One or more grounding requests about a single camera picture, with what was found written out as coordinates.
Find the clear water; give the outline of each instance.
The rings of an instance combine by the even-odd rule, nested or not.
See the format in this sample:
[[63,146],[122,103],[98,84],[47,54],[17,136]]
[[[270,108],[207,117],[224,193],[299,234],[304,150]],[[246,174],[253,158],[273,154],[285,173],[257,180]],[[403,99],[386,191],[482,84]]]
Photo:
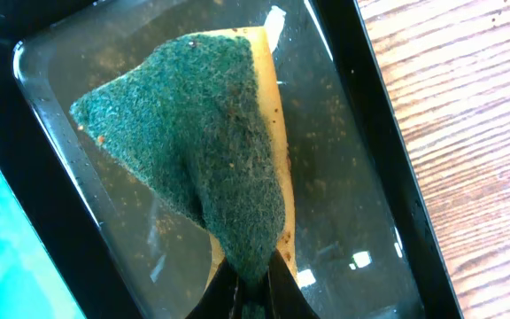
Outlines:
[[406,254],[309,3],[95,3],[18,44],[14,71],[143,312],[182,318],[205,288],[208,236],[164,210],[76,129],[68,109],[163,42],[197,31],[262,26],[278,12],[273,5],[286,12],[284,22],[267,25],[278,36],[273,55],[290,146],[301,290],[322,318],[422,316]]

